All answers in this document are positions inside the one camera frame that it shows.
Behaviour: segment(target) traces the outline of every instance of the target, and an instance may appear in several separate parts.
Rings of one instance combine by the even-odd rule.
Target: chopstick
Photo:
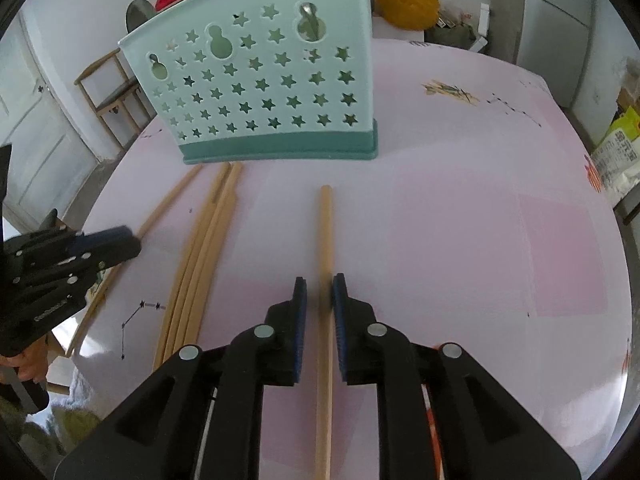
[[[145,237],[146,233],[153,227],[153,225],[158,221],[158,219],[166,212],[167,209],[174,203],[175,199],[178,198],[182,190],[187,187],[187,185],[194,179],[194,177],[200,172],[200,170],[204,166],[202,164],[198,164],[191,168],[185,175],[180,179],[180,182],[174,186],[174,188],[160,201],[158,206],[153,210],[151,215],[145,220],[140,229],[138,230],[136,236],[142,240]],[[69,343],[69,347],[66,350],[66,357],[71,357],[73,350],[82,342],[84,336],[86,335],[86,331],[89,328],[89,325],[93,322],[98,307],[100,303],[104,299],[107,294],[107,291],[113,282],[116,280],[120,269],[123,264],[119,266],[112,267],[106,274],[100,285],[98,285],[97,290],[95,291],[95,295],[93,296],[91,303],[89,304],[89,308],[84,314],[82,321],[76,327],[76,331],[74,332],[73,337],[71,338],[71,343]]]
[[[184,283],[186,282],[188,284],[191,279],[198,253],[220,198],[220,190],[225,183],[230,169],[231,165],[228,162],[224,162],[220,166],[216,177],[211,183],[207,197],[202,205],[202,209],[198,213],[196,221],[191,227],[189,238],[182,248],[180,264],[178,264],[178,269],[174,275],[174,283],[171,288],[171,293],[169,294],[169,301],[164,313],[162,328],[158,338],[158,347],[154,358],[154,370],[156,370],[167,359],[164,357],[165,348],[170,349],[168,355],[173,353],[175,335],[178,330],[180,316],[182,315],[182,306],[184,305],[184,295],[180,296],[180,292]]]
[[[231,166],[231,172],[229,173],[222,192],[220,193],[220,200],[216,204],[216,210],[213,213],[213,217],[211,218],[211,222],[209,223],[209,227],[207,228],[207,233],[205,234],[204,240],[200,246],[199,254],[197,254],[196,264],[193,269],[193,273],[190,276],[190,280],[186,283],[185,281],[182,282],[180,294],[182,295],[183,291],[186,292],[184,295],[184,306],[180,313],[180,322],[178,324],[178,330],[175,335],[173,349],[170,348],[169,345],[167,345],[164,350],[165,361],[171,356],[171,354],[177,352],[184,346],[184,338],[186,336],[187,325],[191,316],[191,309],[193,307],[193,300],[198,288],[198,284],[201,278],[207,279],[207,276],[202,276],[202,271],[206,262],[207,251],[209,246],[211,245],[214,234],[218,229],[218,224],[220,223],[220,217],[223,211],[223,205],[226,203],[228,198],[233,195],[233,193],[235,193],[236,183],[238,182],[241,171],[242,163],[234,162]]]
[[[233,193],[222,205],[223,209],[220,213],[220,222],[215,227],[216,231],[213,234],[210,246],[207,248],[202,274],[200,275],[200,281],[198,282],[193,298],[191,315],[189,316],[183,345],[195,345],[198,342],[200,325],[202,324],[202,317],[207,304],[207,298],[209,297],[209,290],[213,283],[216,269],[218,268],[218,261],[225,244],[226,234],[231,225],[237,201],[236,194]]]
[[[320,190],[318,398],[316,402],[316,472],[314,480],[330,480],[331,432],[334,394],[334,331],[331,285],[334,274],[333,200],[330,186]]]

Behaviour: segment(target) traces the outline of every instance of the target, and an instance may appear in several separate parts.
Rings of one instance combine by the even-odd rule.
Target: mint green utensil holder
[[[369,0],[183,0],[119,45],[187,164],[377,154]]]

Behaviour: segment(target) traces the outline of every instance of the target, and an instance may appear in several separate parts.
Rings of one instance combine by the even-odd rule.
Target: pink tablecloth
[[[331,184],[335,270],[350,294],[414,342],[459,342],[591,472],[620,410],[631,312],[622,242],[585,149],[545,83],[516,66],[399,41],[373,52],[380,156],[246,165],[200,345],[261,322],[299,275],[313,309],[318,189]],[[86,231],[135,230],[187,170],[155,120]],[[205,168],[148,234],[75,357],[114,405],[148,375],[162,311],[143,309],[124,336],[121,325],[140,301],[166,302],[215,173]],[[314,328],[310,316],[301,384],[265,391],[263,480],[311,478]],[[377,477],[375,406],[373,388],[337,382],[333,478]]]

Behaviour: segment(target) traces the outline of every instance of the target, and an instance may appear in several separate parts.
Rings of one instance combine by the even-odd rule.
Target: gourd-shaped cutout
[[[151,73],[156,79],[167,79],[169,72],[166,67],[158,61],[156,54],[149,54],[149,61],[151,62]]]
[[[222,35],[222,29],[217,25],[209,27],[209,35],[211,36],[211,53],[218,59],[226,59],[231,56],[233,46],[231,42]]]
[[[305,2],[298,8],[302,19],[298,22],[298,34],[305,41],[316,42],[322,40],[326,34],[324,21],[318,18],[318,8],[315,4]]]

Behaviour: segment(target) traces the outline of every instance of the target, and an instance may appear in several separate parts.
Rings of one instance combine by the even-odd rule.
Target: chair
[[[124,112],[124,116],[127,122],[133,128],[133,131],[135,132],[136,136],[138,136],[142,132],[142,130],[146,128],[146,126],[151,122],[152,117],[149,114],[149,112],[146,110],[145,105],[143,105],[142,100],[136,93],[136,91],[138,90],[142,91],[142,89],[140,88],[140,83],[138,83],[138,80],[135,76],[129,77],[127,75],[124,68],[122,67],[122,63],[120,63],[120,60],[118,59],[119,52],[120,52],[120,49],[117,48],[116,50],[113,50],[112,52],[108,53],[106,56],[103,56],[99,60],[91,63],[91,65],[85,68],[84,71],[78,76],[78,79],[76,79],[74,83],[76,86],[80,87],[80,91],[82,92],[82,95],[84,96],[87,104],[89,105],[89,108],[91,108],[91,110],[95,113],[96,117],[98,117],[102,125],[107,130],[107,133],[110,134],[110,136],[114,140],[116,140],[116,142],[119,145],[122,146],[122,143],[117,139],[117,137],[113,133],[113,130],[109,127],[107,122],[104,120],[104,115],[106,113],[108,112],[118,113],[118,111],[121,109]],[[113,59],[116,65],[118,66],[118,70],[120,71],[120,75],[122,76],[123,83],[120,86],[118,86],[107,98],[105,98],[102,102],[100,102],[100,104],[95,104],[94,101],[91,99],[91,97],[89,97],[89,94],[87,93],[86,88],[84,87],[82,82],[85,79],[87,79],[89,76],[91,76],[93,73],[95,73],[100,67],[105,65],[105,63],[107,63],[110,59]],[[138,104],[140,105],[140,108],[142,108],[142,111],[144,112],[144,114],[146,115],[146,118],[148,119],[148,122],[142,127],[138,126],[138,124],[132,117],[131,113],[127,109],[127,105],[125,104],[125,99],[129,96],[133,96],[133,98],[138,102]]]

